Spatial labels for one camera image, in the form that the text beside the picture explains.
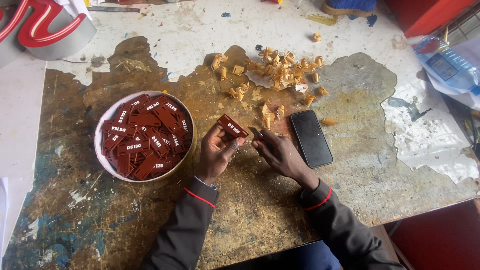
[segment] bottle label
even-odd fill
[[[427,65],[437,72],[444,81],[458,73],[458,70],[455,69],[440,53],[436,53],[428,59]]]

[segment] black phone screen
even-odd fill
[[[320,123],[315,112],[306,110],[290,116],[293,130],[303,153],[303,160],[310,168],[317,168],[333,162]]]

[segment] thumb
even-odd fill
[[[258,154],[260,156],[262,156],[263,158],[265,158],[265,160],[270,163],[271,161],[274,160],[274,155],[272,152],[270,152],[270,149],[268,149],[267,145],[263,142],[260,142],[260,141],[254,141],[256,143],[256,147],[255,145],[253,145],[252,143],[252,146],[255,147],[255,150],[257,150]]]
[[[232,141],[230,141],[227,144],[227,147],[225,147],[222,150],[222,155],[225,156],[226,158],[230,158],[233,154],[237,152],[237,150],[243,146],[243,143],[245,143],[245,139],[242,137],[238,137]]]

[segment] person's right hand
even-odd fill
[[[275,136],[269,130],[260,131],[264,139],[273,146],[273,151],[261,141],[253,140],[252,146],[258,154],[265,158],[265,161],[277,173],[290,177],[307,192],[314,191],[319,184],[315,172],[303,161],[293,143],[286,137]]]

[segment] dark jacket sleeve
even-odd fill
[[[324,182],[320,181],[318,188],[300,201],[313,227],[345,270],[405,269],[390,260],[382,241],[340,203]]]
[[[177,199],[140,269],[195,269],[218,191],[193,179]]]

